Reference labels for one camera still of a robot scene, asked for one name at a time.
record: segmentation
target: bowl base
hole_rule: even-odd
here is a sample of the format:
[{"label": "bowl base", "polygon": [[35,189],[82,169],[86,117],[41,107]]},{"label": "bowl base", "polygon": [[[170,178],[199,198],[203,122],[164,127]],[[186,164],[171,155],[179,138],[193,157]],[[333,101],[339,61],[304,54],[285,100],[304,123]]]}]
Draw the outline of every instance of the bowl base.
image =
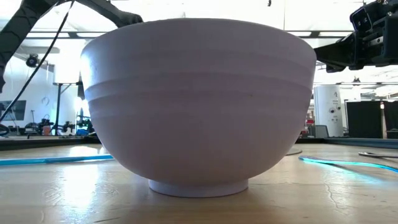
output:
[{"label": "bowl base", "polygon": [[190,198],[204,198],[204,197],[220,197],[231,194],[236,194],[246,190],[248,187],[248,180],[239,181],[224,185],[211,186],[181,186],[161,183],[154,180],[149,180],[149,187],[160,194],[176,196],[176,197],[190,197]]}]

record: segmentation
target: table surface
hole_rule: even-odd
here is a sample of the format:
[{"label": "table surface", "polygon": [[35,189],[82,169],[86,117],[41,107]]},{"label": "table surface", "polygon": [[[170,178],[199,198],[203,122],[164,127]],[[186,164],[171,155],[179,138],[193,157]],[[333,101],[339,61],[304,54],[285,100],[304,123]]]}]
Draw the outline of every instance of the table surface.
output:
[{"label": "table surface", "polygon": [[[299,155],[375,162],[358,156],[395,149],[296,144]],[[0,158],[90,156],[100,145],[2,151]],[[398,173],[372,167],[306,163],[285,156],[239,194],[177,198],[114,160],[0,167],[0,223],[398,223]]]}]

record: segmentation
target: wall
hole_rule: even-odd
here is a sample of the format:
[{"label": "wall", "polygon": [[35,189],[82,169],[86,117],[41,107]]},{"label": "wall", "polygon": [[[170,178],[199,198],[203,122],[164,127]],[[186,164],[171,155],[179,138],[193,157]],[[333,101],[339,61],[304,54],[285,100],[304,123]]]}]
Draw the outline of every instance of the wall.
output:
[{"label": "wall", "polygon": [[[33,72],[33,68],[26,66],[25,61],[13,57],[6,67],[4,79],[6,84],[0,94],[0,101],[11,101],[22,89],[27,77]],[[35,77],[29,83],[25,92],[19,98],[26,100],[25,116],[23,121],[16,121],[17,125],[24,127],[27,123],[33,122],[32,110],[34,110],[34,121],[36,123],[48,114],[51,122],[55,122],[57,109],[58,87],[53,85],[54,74],[40,68]],[[65,121],[73,121],[75,109],[73,100],[77,96],[77,87],[71,86],[61,97],[60,124]],[[12,121],[3,121],[6,126],[14,126]]]}]

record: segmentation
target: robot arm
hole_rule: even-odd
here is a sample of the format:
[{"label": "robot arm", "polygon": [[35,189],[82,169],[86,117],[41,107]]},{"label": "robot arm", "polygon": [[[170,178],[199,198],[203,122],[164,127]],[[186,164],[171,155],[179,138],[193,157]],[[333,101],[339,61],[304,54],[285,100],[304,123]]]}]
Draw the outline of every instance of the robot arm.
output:
[{"label": "robot arm", "polygon": [[[33,26],[51,8],[68,1],[70,0],[22,0],[18,11],[0,32],[0,93],[5,84],[3,75],[6,65]],[[76,1],[108,18],[117,27],[143,22],[141,16],[121,11],[107,0]]]},{"label": "robot arm", "polygon": [[377,0],[350,15],[354,32],[338,42],[315,48],[326,71],[341,72],[346,67],[398,65],[398,0]]}]

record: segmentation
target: blue light strip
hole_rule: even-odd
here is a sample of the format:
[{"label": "blue light strip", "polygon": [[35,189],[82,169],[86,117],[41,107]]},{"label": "blue light strip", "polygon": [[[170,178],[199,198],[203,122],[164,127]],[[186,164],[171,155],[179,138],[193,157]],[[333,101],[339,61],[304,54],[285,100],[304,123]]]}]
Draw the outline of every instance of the blue light strip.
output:
[{"label": "blue light strip", "polygon": [[322,164],[376,167],[376,168],[382,168],[382,169],[387,169],[387,170],[391,170],[394,172],[398,172],[398,168],[391,167],[391,166],[385,166],[382,164],[372,164],[372,163],[368,163],[368,162],[333,161],[333,160],[320,159],[320,158],[311,157],[311,156],[299,156],[298,158],[303,161],[317,162],[317,163],[322,163]]},{"label": "blue light strip", "polygon": [[98,159],[113,159],[109,154],[97,156],[78,156],[78,157],[48,157],[35,159],[2,159],[0,166],[32,165],[32,164],[51,164],[57,162],[79,162]]}]

